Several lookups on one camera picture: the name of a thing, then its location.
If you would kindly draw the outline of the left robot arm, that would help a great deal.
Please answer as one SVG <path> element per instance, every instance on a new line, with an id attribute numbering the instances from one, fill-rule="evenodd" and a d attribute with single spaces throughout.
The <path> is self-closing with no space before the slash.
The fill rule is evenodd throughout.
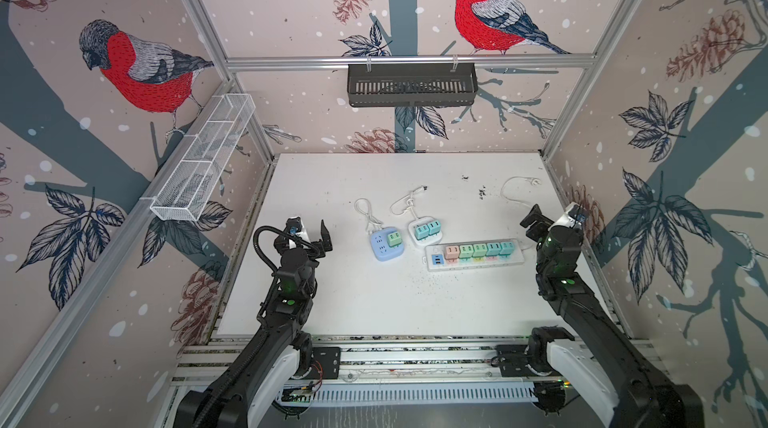
<path id="1" fill-rule="evenodd" d="M 204 391 L 190 391 L 178 405 L 175 427 L 256 427 L 294 376 L 312 369 L 313 343 L 304 331 L 318 291 L 319 260 L 333 250 L 324 222 L 311 241 L 299 217 L 283 228 L 260 226 L 252 236 L 271 283 L 260 303 L 259 327 L 229 367 Z"/>

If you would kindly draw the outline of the blue square power socket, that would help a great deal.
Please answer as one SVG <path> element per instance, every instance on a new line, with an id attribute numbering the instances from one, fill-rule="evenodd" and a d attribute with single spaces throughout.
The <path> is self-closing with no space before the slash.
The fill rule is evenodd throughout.
<path id="1" fill-rule="evenodd" d="M 394 227 L 386 227 L 378 231 L 375 231 L 374 233 L 369 235 L 371 249 L 373 251 L 375 258 L 378 261 L 386 262 L 403 255 L 405 250 L 405 243 L 403 241 L 403 238 L 402 238 L 403 243 L 396 248 L 390 248 L 387 243 L 387 235 L 390 232 L 395 230 L 399 231 L 397 228 L 394 228 Z"/>

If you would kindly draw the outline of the teal plug adapter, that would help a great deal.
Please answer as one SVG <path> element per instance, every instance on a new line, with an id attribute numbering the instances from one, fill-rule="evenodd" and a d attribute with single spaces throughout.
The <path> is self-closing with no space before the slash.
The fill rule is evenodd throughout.
<path id="1" fill-rule="evenodd" d="M 441 223 L 437 219 L 430 221 L 427 227 L 429 228 L 429 235 L 436 235 L 441 232 Z"/>
<path id="2" fill-rule="evenodd" d="M 486 257 L 498 256 L 501 251 L 501 245 L 498 242 L 488 242 L 486 248 Z"/>
<path id="3" fill-rule="evenodd" d="M 499 256 L 510 256 L 516 251 L 516 243 L 512 240 L 503 241 L 499 244 Z"/>

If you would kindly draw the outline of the green plug adapter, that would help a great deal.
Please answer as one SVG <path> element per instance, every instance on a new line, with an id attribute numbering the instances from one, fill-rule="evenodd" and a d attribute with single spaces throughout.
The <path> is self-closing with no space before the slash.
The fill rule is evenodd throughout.
<path id="1" fill-rule="evenodd" d="M 387 235 L 387 243 L 390 248 L 396 248 L 400 246 L 403 243 L 400 232 L 397 230 L 390 232 Z"/>
<path id="2" fill-rule="evenodd" d="M 460 245 L 459 249 L 460 259 L 470 259 L 474 257 L 474 246 L 472 244 Z"/>
<path id="3" fill-rule="evenodd" d="M 430 236 L 427 224 L 428 223 L 419 224 L 413 229 L 414 236 L 417 240 L 423 240 Z"/>
<path id="4" fill-rule="evenodd" d="M 477 243 L 473 245 L 473 258 L 483 258 L 486 254 L 486 244 L 485 243 Z"/>

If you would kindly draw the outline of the brown plug adapter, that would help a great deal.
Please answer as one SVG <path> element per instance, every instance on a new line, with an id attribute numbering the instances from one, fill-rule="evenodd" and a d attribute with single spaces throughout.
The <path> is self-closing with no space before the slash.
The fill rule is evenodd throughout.
<path id="1" fill-rule="evenodd" d="M 458 245 L 446 245 L 444 247 L 444 257 L 446 261 L 454 261 L 460 258 L 461 249 Z"/>

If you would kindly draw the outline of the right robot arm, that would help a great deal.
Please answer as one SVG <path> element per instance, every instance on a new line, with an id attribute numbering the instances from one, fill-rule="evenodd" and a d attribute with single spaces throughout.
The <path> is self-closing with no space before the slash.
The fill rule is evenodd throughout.
<path id="1" fill-rule="evenodd" d="M 586 214 L 577 203 L 557 220 L 533 206 L 521 221 L 536 244 L 539 295 L 567 324 L 532 331 L 530 368 L 556 371 L 606 427 L 701 427 L 702 401 L 644 357 L 577 273 Z"/>

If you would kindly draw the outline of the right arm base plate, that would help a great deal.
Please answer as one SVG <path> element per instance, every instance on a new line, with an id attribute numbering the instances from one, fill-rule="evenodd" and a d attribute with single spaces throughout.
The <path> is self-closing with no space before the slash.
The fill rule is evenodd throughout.
<path id="1" fill-rule="evenodd" d="M 548 361 L 543 346 L 497 345 L 491 365 L 500 370 L 503 377 L 562 377 Z"/>

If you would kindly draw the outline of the long white power strip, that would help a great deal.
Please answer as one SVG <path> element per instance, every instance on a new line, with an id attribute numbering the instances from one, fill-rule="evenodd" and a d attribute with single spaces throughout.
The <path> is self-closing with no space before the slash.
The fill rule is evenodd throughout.
<path id="1" fill-rule="evenodd" d="M 512 238 L 430 245 L 423 262 L 428 271 L 445 272 L 522 265 L 525 257 L 519 241 Z"/>

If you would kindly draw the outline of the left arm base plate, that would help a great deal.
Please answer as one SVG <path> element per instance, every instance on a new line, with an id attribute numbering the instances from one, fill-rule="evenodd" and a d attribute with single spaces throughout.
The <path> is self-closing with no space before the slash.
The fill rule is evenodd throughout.
<path id="1" fill-rule="evenodd" d="M 337 380 L 341 365 L 341 349 L 339 347 L 315 347 L 312 357 L 305 367 L 291 377 L 292 380 Z"/>

